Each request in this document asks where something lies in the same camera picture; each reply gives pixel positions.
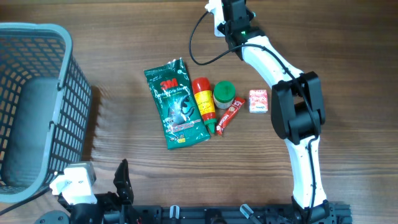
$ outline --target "jar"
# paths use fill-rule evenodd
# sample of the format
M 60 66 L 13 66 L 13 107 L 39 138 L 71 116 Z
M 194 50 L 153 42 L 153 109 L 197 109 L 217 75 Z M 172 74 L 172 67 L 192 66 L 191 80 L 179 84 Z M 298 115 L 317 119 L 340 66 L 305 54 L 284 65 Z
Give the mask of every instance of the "jar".
M 221 81 L 214 87 L 214 104 L 219 109 L 228 109 L 235 99 L 235 86 L 229 81 Z

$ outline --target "green bottle cap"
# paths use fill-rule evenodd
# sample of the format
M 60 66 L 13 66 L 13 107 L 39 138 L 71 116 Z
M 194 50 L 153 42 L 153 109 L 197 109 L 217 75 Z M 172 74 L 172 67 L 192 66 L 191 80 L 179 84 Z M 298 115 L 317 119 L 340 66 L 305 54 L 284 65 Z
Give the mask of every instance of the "green bottle cap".
M 212 134 L 216 133 L 216 123 L 216 119 L 208 119 L 207 121 L 205 121 L 205 125 L 207 126 L 207 128 L 209 128 Z
M 235 93 L 235 86 L 229 81 L 221 81 L 214 87 L 214 98 L 220 103 L 234 100 Z

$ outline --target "gray plastic basket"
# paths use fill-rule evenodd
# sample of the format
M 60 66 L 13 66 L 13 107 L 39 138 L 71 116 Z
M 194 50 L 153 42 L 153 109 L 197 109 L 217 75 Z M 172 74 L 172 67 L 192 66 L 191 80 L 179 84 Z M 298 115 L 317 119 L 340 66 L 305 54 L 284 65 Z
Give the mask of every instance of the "gray plastic basket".
M 92 95 L 64 28 L 0 23 L 0 99 L 0 202 L 18 202 L 81 159 Z

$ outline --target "red and white box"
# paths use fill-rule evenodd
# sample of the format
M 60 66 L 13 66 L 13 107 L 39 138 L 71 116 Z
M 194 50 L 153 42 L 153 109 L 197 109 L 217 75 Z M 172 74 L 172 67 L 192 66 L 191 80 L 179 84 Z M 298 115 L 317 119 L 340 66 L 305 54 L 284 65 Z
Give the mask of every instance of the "red and white box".
M 267 90 L 250 90 L 249 111 L 250 113 L 266 113 L 268 111 Z

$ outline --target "red bottle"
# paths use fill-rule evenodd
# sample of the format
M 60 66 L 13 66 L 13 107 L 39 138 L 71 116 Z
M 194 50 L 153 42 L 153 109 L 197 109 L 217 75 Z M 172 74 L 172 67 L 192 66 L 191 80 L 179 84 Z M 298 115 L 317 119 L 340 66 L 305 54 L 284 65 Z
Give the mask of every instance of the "red bottle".
M 197 78 L 192 82 L 192 89 L 200 110 L 200 115 L 210 132 L 214 134 L 217 120 L 210 82 L 204 77 Z

